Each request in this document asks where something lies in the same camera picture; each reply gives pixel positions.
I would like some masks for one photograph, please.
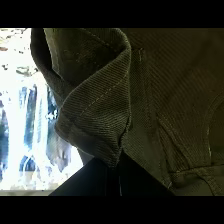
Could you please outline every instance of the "garment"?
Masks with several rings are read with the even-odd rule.
[[[116,167],[121,152],[176,195],[224,194],[224,30],[33,29],[55,129]]]

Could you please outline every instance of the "olive green fabric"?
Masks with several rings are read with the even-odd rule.
[[[224,30],[33,29],[56,131],[115,167],[123,150],[176,195],[224,194]]]

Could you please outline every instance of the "ribbed fabric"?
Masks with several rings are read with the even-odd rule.
[[[33,29],[66,141],[115,167],[123,150],[177,195],[224,194],[224,30]]]

